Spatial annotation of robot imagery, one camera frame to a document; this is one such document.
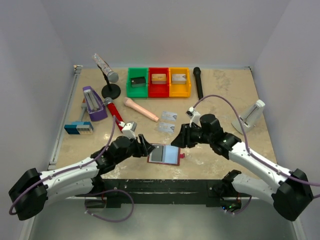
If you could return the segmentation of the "red leather card holder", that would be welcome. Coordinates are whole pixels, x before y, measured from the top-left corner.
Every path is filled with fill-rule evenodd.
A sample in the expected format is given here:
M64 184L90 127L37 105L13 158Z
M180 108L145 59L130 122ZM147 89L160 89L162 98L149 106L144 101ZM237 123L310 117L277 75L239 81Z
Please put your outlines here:
M179 166L180 160L185 158L185 153L181 152L181 149L176 146L167 144L153 143L152 145L163 145L163 155L162 162L151 162L149 161L149 156L147 157L147 162L152 164Z

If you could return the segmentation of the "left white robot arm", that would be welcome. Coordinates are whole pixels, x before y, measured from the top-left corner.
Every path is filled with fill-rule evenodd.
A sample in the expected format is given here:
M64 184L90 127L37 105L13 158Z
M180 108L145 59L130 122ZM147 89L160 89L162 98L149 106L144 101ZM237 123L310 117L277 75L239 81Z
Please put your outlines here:
M8 192L12 201L9 214L24 221L40 213L50 202L77 195L91 196L97 177L113 171L130 157L147 157L154 149L143 134L136 138L119 136L75 164L42 172L28 169Z

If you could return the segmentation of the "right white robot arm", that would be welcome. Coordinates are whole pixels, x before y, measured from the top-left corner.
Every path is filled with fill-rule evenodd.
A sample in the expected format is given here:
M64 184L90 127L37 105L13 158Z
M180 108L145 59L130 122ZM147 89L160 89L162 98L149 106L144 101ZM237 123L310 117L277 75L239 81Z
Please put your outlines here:
M233 170L223 178L233 190L259 198L269 204L286 220L294 222L313 201L314 195L307 175L300 169L282 167L251 150L232 133L225 132L215 115L208 113L194 122L181 125L171 142L178 148L193 148L207 144L219 156L231 160L252 172L251 178Z

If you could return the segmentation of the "silver VIP card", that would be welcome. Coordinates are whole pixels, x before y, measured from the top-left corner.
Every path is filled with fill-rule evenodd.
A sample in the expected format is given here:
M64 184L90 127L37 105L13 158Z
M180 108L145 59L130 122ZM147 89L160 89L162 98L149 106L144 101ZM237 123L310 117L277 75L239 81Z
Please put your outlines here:
M174 133L175 125L171 123L166 122L160 122L158 124L158 131L164 132L164 133Z
M175 112L163 111L161 114L161 118L167 121L175 122L177 120L178 114Z

